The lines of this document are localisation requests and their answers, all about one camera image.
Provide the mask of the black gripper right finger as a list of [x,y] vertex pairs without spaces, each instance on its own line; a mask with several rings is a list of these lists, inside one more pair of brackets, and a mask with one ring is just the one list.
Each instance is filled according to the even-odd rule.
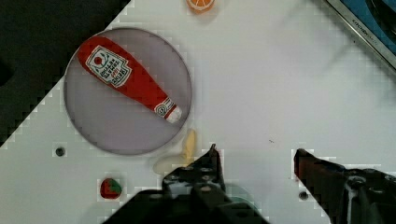
[[299,148],[294,173],[331,224],[396,224],[395,177],[376,169],[347,169]]

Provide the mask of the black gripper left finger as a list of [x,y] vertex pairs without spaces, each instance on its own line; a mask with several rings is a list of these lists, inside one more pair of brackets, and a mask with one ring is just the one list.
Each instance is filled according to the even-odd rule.
[[163,191],[172,198],[179,195],[189,195],[195,186],[215,186],[226,190],[220,154],[217,146],[212,144],[210,149],[196,161],[186,167],[179,167],[166,175],[162,181]]

